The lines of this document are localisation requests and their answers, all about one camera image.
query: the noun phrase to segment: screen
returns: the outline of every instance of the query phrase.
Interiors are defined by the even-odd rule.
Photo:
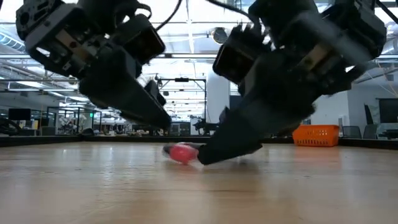
[[[398,99],[380,99],[380,123],[398,123]]]
[[[8,109],[8,119],[12,121],[27,121],[30,120],[30,112],[30,109],[10,108]]]
[[[33,121],[32,120],[26,120],[25,127],[31,128],[32,125],[33,125]]]

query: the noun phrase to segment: red ball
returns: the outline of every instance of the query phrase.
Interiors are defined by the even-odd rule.
[[[196,159],[197,150],[191,146],[184,144],[176,144],[170,148],[170,158],[188,164],[191,160]]]

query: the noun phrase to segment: white column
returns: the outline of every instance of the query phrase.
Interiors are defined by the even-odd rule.
[[[315,113],[311,115],[311,124],[335,124],[342,118],[343,126],[349,126],[347,91],[333,96],[321,96],[315,101]]]
[[[229,81],[211,71],[207,75],[206,87],[206,122],[217,123],[225,106],[229,107]]]
[[[86,128],[91,128],[92,127],[93,118],[90,117],[90,114],[91,114],[90,112],[80,113],[80,116],[83,115],[86,118],[84,123],[83,123],[83,125],[81,126],[82,129],[86,129]]]

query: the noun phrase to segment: orange basket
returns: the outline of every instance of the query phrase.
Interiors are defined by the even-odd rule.
[[[293,132],[296,146],[333,147],[338,144],[339,126],[301,125]]]

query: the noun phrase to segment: wall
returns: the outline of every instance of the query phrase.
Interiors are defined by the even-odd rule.
[[[315,102],[316,112],[311,115],[311,124],[335,124],[343,118],[343,125],[348,126],[349,110],[347,91],[333,96],[321,96]]]
[[[354,86],[348,92],[349,120],[352,126],[359,126],[363,133],[366,126],[366,114],[364,105],[369,105],[373,121],[378,123],[379,101],[377,98],[395,98],[395,96],[381,86]]]
[[[226,106],[229,107],[229,81],[211,71],[207,75],[206,90],[206,122],[217,123],[221,112]]]
[[[0,108],[30,108],[47,110],[48,106],[59,106],[59,101],[52,96],[28,93],[28,97],[20,93],[0,93]]]

